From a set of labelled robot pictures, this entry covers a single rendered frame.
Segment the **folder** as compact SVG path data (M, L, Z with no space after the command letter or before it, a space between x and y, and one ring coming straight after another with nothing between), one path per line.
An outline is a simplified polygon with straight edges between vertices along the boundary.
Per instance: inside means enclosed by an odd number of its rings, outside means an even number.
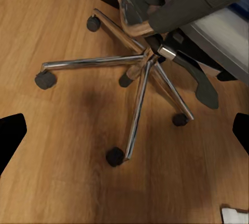
M239 0L235 4L249 14L249 0Z

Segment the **swivel chair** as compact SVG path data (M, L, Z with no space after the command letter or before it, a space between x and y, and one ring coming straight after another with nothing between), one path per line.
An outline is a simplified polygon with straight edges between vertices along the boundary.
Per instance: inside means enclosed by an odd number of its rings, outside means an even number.
M174 125L184 127L194 120L160 64L165 60L174 61L195 79L197 99L213 110L219 108L218 92L206 75L249 87L249 14L235 4L239 0L118 1L122 28L97 8L87 28L96 31L103 22L133 55L46 62L34 79L46 90L56 82L50 69L132 64L119 84L127 88L140 77L136 104L126 151L113 147L106 155L112 167L132 159L149 73L184 112L173 117ZM152 5L160 8L149 13ZM138 43L140 38L145 39L147 48Z

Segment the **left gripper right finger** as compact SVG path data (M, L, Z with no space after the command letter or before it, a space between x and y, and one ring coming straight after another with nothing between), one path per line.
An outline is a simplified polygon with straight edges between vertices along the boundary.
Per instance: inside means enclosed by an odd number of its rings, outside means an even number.
M249 155L249 115L237 113L232 131Z

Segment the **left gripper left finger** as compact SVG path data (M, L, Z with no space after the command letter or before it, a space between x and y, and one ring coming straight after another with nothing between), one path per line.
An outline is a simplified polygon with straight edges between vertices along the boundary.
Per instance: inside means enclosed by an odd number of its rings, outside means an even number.
M0 119L0 176L27 133L22 113Z

